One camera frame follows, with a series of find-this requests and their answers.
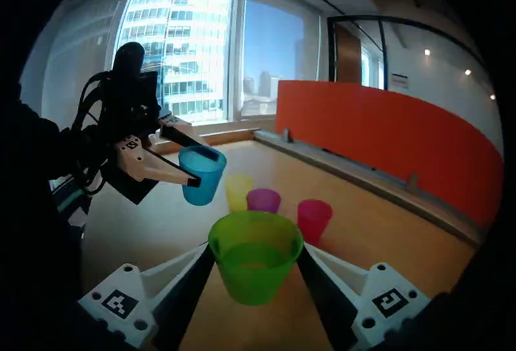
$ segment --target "wall sign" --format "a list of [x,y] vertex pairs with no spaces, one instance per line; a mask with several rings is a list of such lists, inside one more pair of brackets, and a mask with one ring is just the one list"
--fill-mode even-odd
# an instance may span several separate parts
[[391,76],[392,86],[397,88],[408,89],[408,77],[406,75],[401,74],[392,74]]

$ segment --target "green cup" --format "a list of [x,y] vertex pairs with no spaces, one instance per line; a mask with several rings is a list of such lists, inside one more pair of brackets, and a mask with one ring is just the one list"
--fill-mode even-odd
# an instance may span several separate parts
[[271,301],[303,249],[295,223],[262,211],[219,219],[208,242],[228,293],[244,305]]

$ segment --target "skyscraper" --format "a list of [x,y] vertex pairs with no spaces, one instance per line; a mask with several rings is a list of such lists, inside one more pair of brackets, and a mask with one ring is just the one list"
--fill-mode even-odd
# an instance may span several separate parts
[[278,99],[279,77],[270,78],[270,97]]
[[253,77],[244,77],[244,94],[254,95],[254,78]]
[[187,121],[223,118],[224,48],[231,0],[131,0],[118,47],[138,42],[142,70],[158,71],[156,96]]
[[261,72],[260,87],[258,88],[258,95],[261,97],[270,97],[270,74],[269,72]]

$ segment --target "blue cup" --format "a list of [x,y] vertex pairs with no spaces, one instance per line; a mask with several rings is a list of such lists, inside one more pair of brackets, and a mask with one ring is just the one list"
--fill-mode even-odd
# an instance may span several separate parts
[[179,166],[201,178],[199,187],[183,186],[186,201],[195,206],[204,206],[211,202],[226,163],[226,157],[209,146],[194,145],[181,149]]

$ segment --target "yellow cup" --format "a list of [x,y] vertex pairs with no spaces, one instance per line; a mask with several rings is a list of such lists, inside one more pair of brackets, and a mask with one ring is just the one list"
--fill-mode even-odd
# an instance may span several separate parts
[[242,174],[228,175],[225,186],[231,212],[247,210],[246,196],[253,189],[253,178]]

